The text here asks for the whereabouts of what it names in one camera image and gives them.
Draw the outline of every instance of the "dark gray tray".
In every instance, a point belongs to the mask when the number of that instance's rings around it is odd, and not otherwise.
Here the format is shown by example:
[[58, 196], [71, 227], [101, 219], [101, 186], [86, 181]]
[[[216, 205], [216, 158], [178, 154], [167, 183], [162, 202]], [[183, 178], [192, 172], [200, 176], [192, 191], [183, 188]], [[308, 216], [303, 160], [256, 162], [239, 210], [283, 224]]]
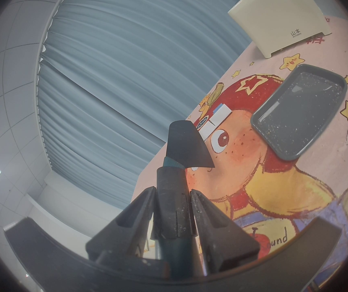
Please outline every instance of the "dark gray tray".
[[298, 65], [252, 115], [251, 124], [279, 158], [294, 160], [331, 122], [346, 92], [341, 75]]

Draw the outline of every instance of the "cartoon face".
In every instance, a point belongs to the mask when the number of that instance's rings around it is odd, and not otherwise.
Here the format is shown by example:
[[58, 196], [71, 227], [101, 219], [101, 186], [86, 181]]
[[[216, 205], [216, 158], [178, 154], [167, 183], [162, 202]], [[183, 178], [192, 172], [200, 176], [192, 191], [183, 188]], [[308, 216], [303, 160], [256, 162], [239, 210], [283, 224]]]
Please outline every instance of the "cartoon face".
[[216, 200], [237, 192], [263, 162], [267, 144], [252, 129], [251, 113], [234, 110], [206, 139], [215, 168], [188, 169], [189, 189]]

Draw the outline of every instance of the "blue sticker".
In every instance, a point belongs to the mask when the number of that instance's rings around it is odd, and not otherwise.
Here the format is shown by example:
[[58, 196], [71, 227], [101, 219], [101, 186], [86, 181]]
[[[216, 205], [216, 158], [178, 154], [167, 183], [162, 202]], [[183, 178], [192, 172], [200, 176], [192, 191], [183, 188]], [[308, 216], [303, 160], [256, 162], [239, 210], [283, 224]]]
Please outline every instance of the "blue sticker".
[[213, 113], [215, 113], [217, 110], [219, 110], [220, 107], [221, 107], [222, 105], [223, 105], [223, 104], [218, 105], [218, 106], [215, 108], [215, 110], [213, 111]]

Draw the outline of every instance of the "red apple drawing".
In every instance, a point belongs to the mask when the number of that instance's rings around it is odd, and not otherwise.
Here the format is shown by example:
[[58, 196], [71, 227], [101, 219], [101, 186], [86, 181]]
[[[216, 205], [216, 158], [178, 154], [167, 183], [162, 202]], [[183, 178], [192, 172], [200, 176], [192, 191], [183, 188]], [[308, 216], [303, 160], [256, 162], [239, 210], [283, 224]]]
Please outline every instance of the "red apple drawing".
[[257, 228], [253, 227], [252, 228], [252, 237], [259, 242], [260, 244], [260, 250], [258, 253], [258, 259], [261, 259], [262, 257], [266, 256], [269, 254], [270, 249], [271, 249], [271, 244], [270, 244], [270, 239], [268, 236], [263, 235], [263, 234], [257, 234], [256, 233]]

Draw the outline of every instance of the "curtain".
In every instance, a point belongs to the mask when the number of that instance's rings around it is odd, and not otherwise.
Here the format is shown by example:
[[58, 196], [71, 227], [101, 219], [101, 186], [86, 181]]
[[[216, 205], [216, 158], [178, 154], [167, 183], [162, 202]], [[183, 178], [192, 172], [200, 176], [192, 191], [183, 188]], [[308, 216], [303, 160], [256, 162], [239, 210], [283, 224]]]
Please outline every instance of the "curtain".
[[139, 173], [250, 43], [239, 0], [64, 0], [40, 55], [52, 168], [123, 209]]

